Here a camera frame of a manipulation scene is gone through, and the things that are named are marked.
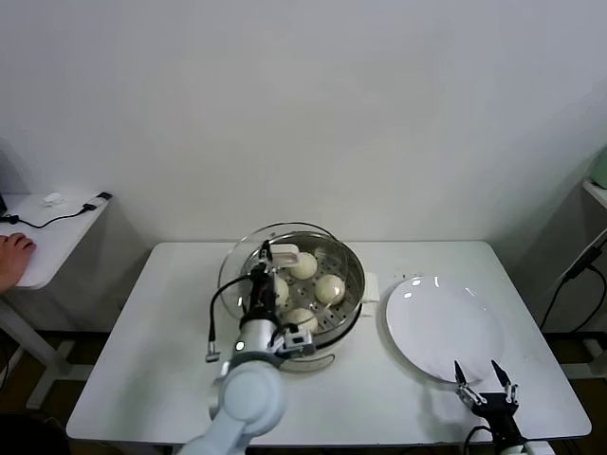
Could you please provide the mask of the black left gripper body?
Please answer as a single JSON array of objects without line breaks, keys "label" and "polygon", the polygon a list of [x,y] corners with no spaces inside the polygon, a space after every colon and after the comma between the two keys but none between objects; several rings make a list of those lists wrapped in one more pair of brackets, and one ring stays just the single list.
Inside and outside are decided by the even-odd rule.
[{"label": "black left gripper body", "polygon": [[263,267],[255,267],[250,272],[250,280],[248,318],[277,322],[273,273],[265,271]]}]

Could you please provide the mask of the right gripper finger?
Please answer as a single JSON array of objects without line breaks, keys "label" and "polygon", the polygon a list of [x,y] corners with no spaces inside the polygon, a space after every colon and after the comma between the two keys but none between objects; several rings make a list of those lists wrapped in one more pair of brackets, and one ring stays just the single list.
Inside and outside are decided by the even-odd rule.
[{"label": "right gripper finger", "polygon": [[491,399],[500,404],[512,406],[518,405],[518,385],[510,380],[507,372],[495,360],[491,361],[491,366],[495,372],[498,382],[503,388],[501,392],[493,393],[491,395]]},{"label": "right gripper finger", "polygon": [[481,406],[487,400],[476,392],[467,381],[460,364],[457,361],[454,364],[454,374],[456,381],[456,394],[466,406]]}]

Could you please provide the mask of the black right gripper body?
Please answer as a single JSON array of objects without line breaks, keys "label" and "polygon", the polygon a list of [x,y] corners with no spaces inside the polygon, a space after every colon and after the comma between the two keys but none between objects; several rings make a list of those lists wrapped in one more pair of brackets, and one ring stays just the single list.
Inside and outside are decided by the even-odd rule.
[{"label": "black right gripper body", "polygon": [[469,401],[470,410],[487,422],[494,439],[520,438],[514,420],[519,407],[515,392],[474,393]]}]

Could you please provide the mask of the bare person hand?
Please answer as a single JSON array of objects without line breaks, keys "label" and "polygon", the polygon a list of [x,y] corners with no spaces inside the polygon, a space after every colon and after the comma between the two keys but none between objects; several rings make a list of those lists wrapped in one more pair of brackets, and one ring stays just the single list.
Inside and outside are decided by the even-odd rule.
[{"label": "bare person hand", "polygon": [[0,288],[4,293],[15,287],[22,279],[36,248],[32,239],[17,232],[1,236]]}]

